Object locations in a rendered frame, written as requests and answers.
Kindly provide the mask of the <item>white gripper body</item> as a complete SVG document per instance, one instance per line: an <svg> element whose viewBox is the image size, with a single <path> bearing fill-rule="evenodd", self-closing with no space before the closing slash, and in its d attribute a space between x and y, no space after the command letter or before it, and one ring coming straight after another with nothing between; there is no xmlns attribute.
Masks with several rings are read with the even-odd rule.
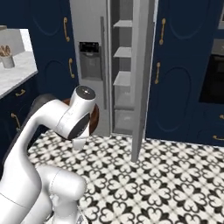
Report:
<svg viewBox="0 0 224 224"><path fill-rule="evenodd" d="M82 150L85 143L86 143L85 138L75 138L72 140L73 148L77 151Z"/></svg>

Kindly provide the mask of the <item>clear fridge drawer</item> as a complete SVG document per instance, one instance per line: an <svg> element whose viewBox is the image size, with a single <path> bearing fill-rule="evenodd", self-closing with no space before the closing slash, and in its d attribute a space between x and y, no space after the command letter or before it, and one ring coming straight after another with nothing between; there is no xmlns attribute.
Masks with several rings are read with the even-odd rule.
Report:
<svg viewBox="0 0 224 224"><path fill-rule="evenodd" d="M131 135L133 130L133 112L129 110L115 111L114 132Z"/></svg>
<svg viewBox="0 0 224 224"><path fill-rule="evenodd" d="M130 101L130 86L115 86L115 108L134 109L134 104Z"/></svg>

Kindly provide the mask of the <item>grey fridge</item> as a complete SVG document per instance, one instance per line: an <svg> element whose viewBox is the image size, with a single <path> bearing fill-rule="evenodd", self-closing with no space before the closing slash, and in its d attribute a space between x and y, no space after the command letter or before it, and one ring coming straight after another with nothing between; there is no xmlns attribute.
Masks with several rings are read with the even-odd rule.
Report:
<svg viewBox="0 0 224 224"><path fill-rule="evenodd" d="M144 139L156 0L70 0L81 85L96 93L95 134L132 137L131 160Z"/></svg>

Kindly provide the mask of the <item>grey fridge shelf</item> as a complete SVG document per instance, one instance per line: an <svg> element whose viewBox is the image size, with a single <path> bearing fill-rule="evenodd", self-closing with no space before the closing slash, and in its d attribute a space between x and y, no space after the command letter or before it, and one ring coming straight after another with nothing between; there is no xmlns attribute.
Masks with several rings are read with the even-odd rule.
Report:
<svg viewBox="0 0 224 224"><path fill-rule="evenodd" d="M119 20L114 24L114 27L118 28L131 28L132 21L131 20Z"/></svg>
<svg viewBox="0 0 224 224"><path fill-rule="evenodd" d="M130 85L130 72L119 71L115 77L114 86L128 87Z"/></svg>
<svg viewBox="0 0 224 224"><path fill-rule="evenodd" d="M114 58L130 58L131 57L131 48L120 46L114 54Z"/></svg>

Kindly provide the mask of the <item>grey open fridge door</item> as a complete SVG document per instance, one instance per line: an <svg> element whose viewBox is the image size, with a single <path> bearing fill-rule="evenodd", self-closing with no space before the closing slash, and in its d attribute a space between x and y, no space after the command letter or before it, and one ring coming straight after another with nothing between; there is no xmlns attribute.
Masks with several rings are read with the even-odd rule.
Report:
<svg viewBox="0 0 224 224"><path fill-rule="evenodd" d="M130 99L134 103L131 161L138 160L147 112L156 0L133 0Z"/></svg>

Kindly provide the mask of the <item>grey fridge door with dispenser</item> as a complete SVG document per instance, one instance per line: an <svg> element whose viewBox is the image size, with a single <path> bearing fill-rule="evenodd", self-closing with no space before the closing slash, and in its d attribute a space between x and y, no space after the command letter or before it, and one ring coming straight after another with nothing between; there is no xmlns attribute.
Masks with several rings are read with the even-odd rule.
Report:
<svg viewBox="0 0 224 224"><path fill-rule="evenodd" d="M97 136L110 135L107 0L70 0L79 82L95 91L100 110ZM103 107L101 17L104 17L107 110Z"/></svg>

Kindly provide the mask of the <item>navy cupboard door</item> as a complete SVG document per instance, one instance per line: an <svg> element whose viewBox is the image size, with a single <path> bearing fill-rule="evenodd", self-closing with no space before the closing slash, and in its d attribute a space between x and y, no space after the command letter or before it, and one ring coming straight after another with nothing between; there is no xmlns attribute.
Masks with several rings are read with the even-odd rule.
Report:
<svg viewBox="0 0 224 224"><path fill-rule="evenodd" d="M159 82L155 84L158 62L161 64ZM150 83L147 138L186 140L204 69L203 61L196 56L160 56L155 59Z"/></svg>
<svg viewBox="0 0 224 224"><path fill-rule="evenodd" d="M157 9L157 55L208 55L224 0L159 0ZM164 43L159 44L161 21Z"/></svg>
<svg viewBox="0 0 224 224"><path fill-rule="evenodd" d="M60 100L70 98L79 84L74 55L66 51L36 51L34 56L38 69L36 79L39 93L52 94ZM73 59L74 78L69 71L70 58Z"/></svg>
<svg viewBox="0 0 224 224"><path fill-rule="evenodd" d="M16 130L17 123L14 118L11 118L11 113L17 115L20 126L22 126L30 111L31 105L32 101L27 101L13 108L0 109L0 156L7 151L13 138L18 133Z"/></svg>
<svg viewBox="0 0 224 224"><path fill-rule="evenodd" d="M67 17L65 39L63 18ZM32 49L74 53L74 36L69 0L0 0L0 25L27 29Z"/></svg>

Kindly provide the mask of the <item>navy drawer front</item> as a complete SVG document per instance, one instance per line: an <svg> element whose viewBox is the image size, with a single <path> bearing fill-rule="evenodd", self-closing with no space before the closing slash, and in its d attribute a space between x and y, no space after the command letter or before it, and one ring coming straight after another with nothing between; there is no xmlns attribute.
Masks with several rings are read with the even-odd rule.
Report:
<svg viewBox="0 0 224 224"><path fill-rule="evenodd" d="M224 147L224 141L213 139L213 135L224 138L224 104L199 103L192 115L187 141L194 144Z"/></svg>
<svg viewBox="0 0 224 224"><path fill-rule="evenodd" d="M32 102L37 96L36 78L31 77L0 99L0 109L13 108L23 102Z"/></svg>

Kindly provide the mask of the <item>grey utensil pot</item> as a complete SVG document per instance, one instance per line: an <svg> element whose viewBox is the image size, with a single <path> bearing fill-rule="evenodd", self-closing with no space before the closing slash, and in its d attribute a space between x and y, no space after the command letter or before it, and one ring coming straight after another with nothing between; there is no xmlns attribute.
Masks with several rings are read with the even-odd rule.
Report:
<svg viewBox="0 0 224 224"><path fill-rule="evenodd" d="M3 67L4 68L13 68L15 66L14 59L11 55L10 56L4 56L4 57L1 58L1 60L3 62Z"/></svg>

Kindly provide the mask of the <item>wooden utensils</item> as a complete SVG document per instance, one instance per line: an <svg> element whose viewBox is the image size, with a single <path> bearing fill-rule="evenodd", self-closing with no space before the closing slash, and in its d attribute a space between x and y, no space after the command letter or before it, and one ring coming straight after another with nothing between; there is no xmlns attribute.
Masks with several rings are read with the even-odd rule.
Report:
<svg viewBox="0 0 224 224"><path fill-rule="evenodd" d="M8 45L6 45L6 46L1 45L0 46L0 56L2 56L2 57L11 56L11 49Z"/></svg>

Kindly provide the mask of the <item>black built-in oven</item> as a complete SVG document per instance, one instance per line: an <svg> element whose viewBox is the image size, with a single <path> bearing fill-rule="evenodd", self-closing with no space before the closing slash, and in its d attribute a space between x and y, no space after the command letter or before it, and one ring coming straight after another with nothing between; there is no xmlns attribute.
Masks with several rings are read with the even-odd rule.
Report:
<svg viewBox="0 0 224 224"><path fill-rule="evenodd" d="M213 40L199 101L224 104L224 38Z"/></svg>

